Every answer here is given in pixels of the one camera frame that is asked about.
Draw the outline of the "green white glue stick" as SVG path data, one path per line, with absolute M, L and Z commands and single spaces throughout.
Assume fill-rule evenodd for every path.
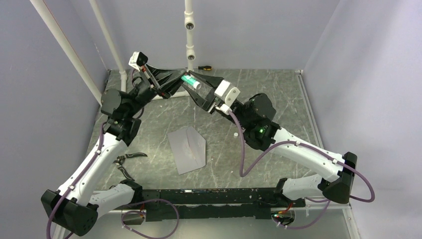
M 202 87 L 201 83 L 189 74 L 184 74 L 181 79 L 195 90 Z

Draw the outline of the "grey envelope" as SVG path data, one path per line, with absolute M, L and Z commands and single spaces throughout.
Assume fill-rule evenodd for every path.
M 192 127 L 167 134 L 179 175 L 206 165 L 206 140 Z

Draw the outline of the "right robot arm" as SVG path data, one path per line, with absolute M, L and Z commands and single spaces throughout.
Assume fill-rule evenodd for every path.
M 285 207 L 292 201 L 317 196 L 339 204 L 349 202 L 356 175 L 355 154 L 326 151 L 273 122 L 276 110 L 265 93 L 255 94 L 242 103 L 238 100 L 240 90 L 222 77 L 189 71 L 182 80 L 198 107 L 208 113 L 219 113 L 238 128 L 241 177 L 251 172 L 251 168 L 244 166 L 247 147 L 260 150 L 262 156 L 273 153 L 286 157 L 315 173 L 299 179 L 281 179 L 274 193 L 277 205 Z

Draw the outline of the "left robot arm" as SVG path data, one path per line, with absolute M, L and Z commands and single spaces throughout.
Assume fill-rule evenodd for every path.
M 123 205 L 137 209 L 142 205 L 141 185 L 123 180 L 112 189 L 94 194 L 97 183 L 112 163 L 121 156 L 138 134 L 141 120 L 136 118 L 156 96 L 169 98 L 183 84 L 184 69 L 143 67 L 138 82 L 131 91 L 107 89 L 101 97 L 101 113 L 107 119 L 100 127 L 99 137 L 77 170 L 57 189 L 47 190 L 41 203 L 48 216 L 47 238 L 52 237 L 51 226 L 83 236 L 97 219 Z

